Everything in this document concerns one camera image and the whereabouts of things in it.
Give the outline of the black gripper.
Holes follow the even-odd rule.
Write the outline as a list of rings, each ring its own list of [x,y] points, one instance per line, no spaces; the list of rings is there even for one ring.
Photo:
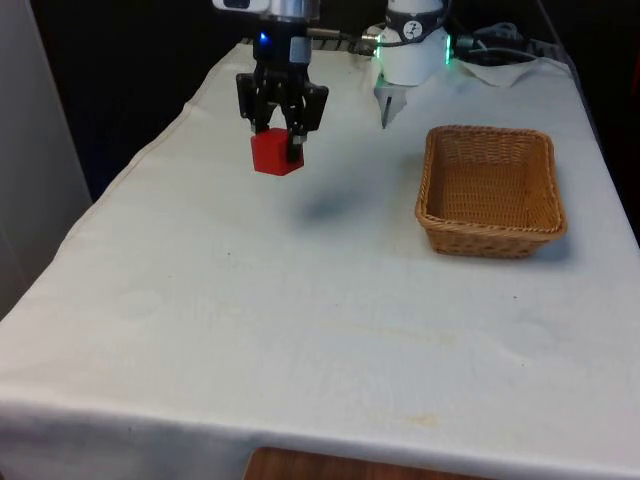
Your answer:
[[[255,71],[306,74],[311,61],[311,39],[301,22],[260,21],[254,37]],[[274,110],[269,84],[254,73],[236,75],[240,116],[250,122],[254,134],[268,131]],[[298,162],[309,132],[320,128],[329,89],[308,78],[289,79],[278,86],[277,99],[284,115],[286,160]]]

